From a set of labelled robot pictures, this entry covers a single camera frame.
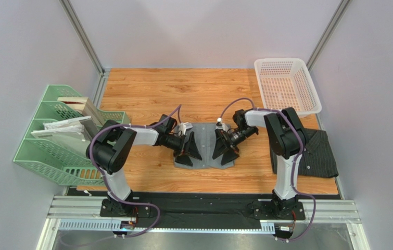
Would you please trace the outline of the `grey long sleeve shirt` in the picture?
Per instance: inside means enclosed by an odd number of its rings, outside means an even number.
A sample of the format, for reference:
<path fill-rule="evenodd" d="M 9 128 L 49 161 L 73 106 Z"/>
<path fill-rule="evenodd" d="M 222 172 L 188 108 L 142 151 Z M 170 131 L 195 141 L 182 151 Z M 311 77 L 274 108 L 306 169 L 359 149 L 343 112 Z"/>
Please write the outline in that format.
<path fill-rule="evenodd" d="M 227 169 L 235 165 L 235 161 L 227 164 L 221 164 L 222 157 L 216 159 L 212 158 L 214 147 L 215 147 L 215 129 L 217 126 L 215 123 L 192 123 L 192 128 L 186 131 L 186 134 L 195 132 L 196 146 L 199 150 L 202 160 L 191 158 L 193 163 L 192 166 L 178 163 L 174 161 L 174 166 L 182 169 Z"/>

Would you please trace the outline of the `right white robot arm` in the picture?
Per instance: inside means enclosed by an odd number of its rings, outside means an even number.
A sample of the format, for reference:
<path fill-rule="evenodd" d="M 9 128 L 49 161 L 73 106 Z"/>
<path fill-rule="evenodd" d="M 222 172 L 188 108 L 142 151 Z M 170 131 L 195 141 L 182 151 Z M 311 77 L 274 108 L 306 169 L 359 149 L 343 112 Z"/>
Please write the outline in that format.
<path fill-rule="evenodd" d="M 237 127 L 228 132 L 217 122 L 212 158 L 221 158 L 223 165 L 239 157 L 239 144 L 265 128 L 271 151 L 276 155 L 277 181 L 272 192 L 271 211 L 283 217 L 295 211 L 298 204 L 298 169 L 308 136 L 292 107 L 282 110 L 240 109 L 233 115 Z"/>

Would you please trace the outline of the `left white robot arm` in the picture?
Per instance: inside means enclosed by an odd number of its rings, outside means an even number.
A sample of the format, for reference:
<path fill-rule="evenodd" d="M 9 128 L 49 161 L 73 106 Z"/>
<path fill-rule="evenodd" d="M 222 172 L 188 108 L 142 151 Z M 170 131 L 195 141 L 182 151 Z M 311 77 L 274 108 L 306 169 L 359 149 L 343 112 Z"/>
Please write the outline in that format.
<path fill-rule="evenodd" d="M 108 193 L 104 200 L 107 211 L 125 216 L 137 207 L 123 170 L 132 146 L 164 146 L 173 151 L 175 162 L 186 166 L 192 166 L 193 159 L 202 160 L 191 126 L 181 123 L 178 133 L 173 133 L 177 125 L 178 122 L 167 115 L 144 127 L 114 120 L 104 124 L 87 147 L 86 156 L 103 177 Z"/>

